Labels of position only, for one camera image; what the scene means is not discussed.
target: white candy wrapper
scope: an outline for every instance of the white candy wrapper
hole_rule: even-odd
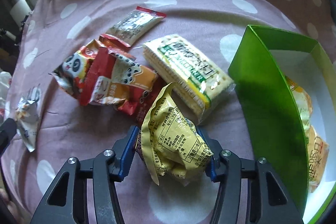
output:
[[[37,114],[36,101],[26,100],[21,98],[15,111],[17,124],[17,133],[21,136],[23,143],[29,150],[35,150],[37,127],[39,116]]]
[[[166,14],[164,13],[138,6],[136,10],[108,29],[106,33],[114,35],[132,46],[135,41],[165,17]]]

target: silver bolt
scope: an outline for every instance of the silver bolt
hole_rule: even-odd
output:
[[[76,158],[74,158],[74,157],[71,157],[70,159],[68,159],[68,163],[69,163],[69,164],[74,164],[76,161],[77,161],[77,160],[76,160]]]
[[[111,156],[112,154],[113,154],[113,151],[110,150],[110,149],[104,151],[104,156],[106,156],[106,157],[109,157],[109,156]]]
[[[264,157],[259,157],[258,158],[258,161],[261,163],[261,164],[265,164],[267,162],[267,160],[264,158]]]
[[[225,157],[229,157],[229,156],[231,156],[231,151],[225,149],[225,150],[222,151],[222,155],[225,156]]]

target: yellow snack package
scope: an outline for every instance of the yellow snack package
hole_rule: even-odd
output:
[[[306,133],[306,144],[309,141],[309,130],[310,130],[310,117],[313,113],[313,104],[308,93],[300,87],[297,83],[293,82],[290,78],[285,76],[287,84],[293,94],[294,100],[296,102],[297,108],[300,113],[300,118],[303,124],[303,129]]]
[[[166,173],[190,180],[205,170],[213,155],[171,98],[174,84],[161,90],[142,124],[142,156],[157,185],[158,176]]]
[[[312,191],[320,184],[324,169],[326,167],[329,154],[329,145],[317,134],[315,128],[310,126],[308,130],[309,143],[308,165],[309,165],[309,184]]]

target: green box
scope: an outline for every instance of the green box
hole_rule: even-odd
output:
[[[314,223],[336,192],[336,73],[327,54],[310,37],[248,25],[228,71],[255,157],[273,165],[304,222]],[[313,194],[308,194],[305,133],[285,75],[312,97],[311,123],[330,145],[324,177]]]

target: polka dot fabric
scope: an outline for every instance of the polka dot fabric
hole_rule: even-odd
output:
[[[38,0],[24,28],[6,103],[6,115],[13,117],[20,97],[38,90],[33,93],[39,97],[38,112],[42,119],[36,151],[28,153],[15,136],[1,158],[11,192],[29,213],[34,213],[68,158],[89,159],[112,148],[133,123],[113,107],[80,107],[58,88],[49,73],[138,5],[167,14],[131,49],[140,64],[146,64],[141,48],[145,41],[178,33],[227,71],[248,24],[311,36],[336,64],[336,26],[328,0]],[[176,103],[187,118],[195,120],[181,100],[176,99]],[[234,92],[204,126],[223,147],[240,157],[253,158],[244,115]],[[201,177],[183,187],[164,177],[157,187],[136,155],[129,176],[116,188],[125,223],[206,224],[211,218],[218,184]],[[238,223],[245,222],[246,191],[243,183]],[[90,183],[88,192],[92,193]],[[91,196],[88,207],[90,223],[95,223]]]

